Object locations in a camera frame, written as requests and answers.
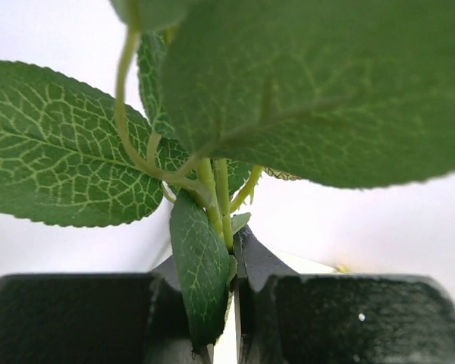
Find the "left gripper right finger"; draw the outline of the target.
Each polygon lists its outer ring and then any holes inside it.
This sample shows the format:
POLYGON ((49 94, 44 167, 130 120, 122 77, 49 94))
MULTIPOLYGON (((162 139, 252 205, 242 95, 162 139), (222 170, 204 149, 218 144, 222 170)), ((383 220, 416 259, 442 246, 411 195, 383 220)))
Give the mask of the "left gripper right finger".
POLYGON ((249 226, 234 235, 237 361, 282 363, 276 281, 296 272, 258 241, 249 226))

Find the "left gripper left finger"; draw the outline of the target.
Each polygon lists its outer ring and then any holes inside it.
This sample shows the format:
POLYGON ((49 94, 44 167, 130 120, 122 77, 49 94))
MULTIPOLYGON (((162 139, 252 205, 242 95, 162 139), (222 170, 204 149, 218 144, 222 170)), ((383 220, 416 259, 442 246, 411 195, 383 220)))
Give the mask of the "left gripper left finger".
POLYGON ((193 347, 174 258, 168 257, 152 270, 161 280, 154 284, 149 314, 149 361, 151 363, 211 363, 211 344, 193 347))

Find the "peach rose stem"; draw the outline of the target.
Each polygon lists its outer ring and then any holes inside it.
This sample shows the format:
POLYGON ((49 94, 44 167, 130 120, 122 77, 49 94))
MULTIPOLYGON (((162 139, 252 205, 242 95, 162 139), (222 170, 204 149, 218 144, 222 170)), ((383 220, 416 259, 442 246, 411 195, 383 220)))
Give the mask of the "peach rose stem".
POLYGON ((261 171, 341 189, 455 171, 455 1, 113 1, 115 94, 0 61, 0 212, 107 227, 176 192, 194 346, 224 328, 261 171))

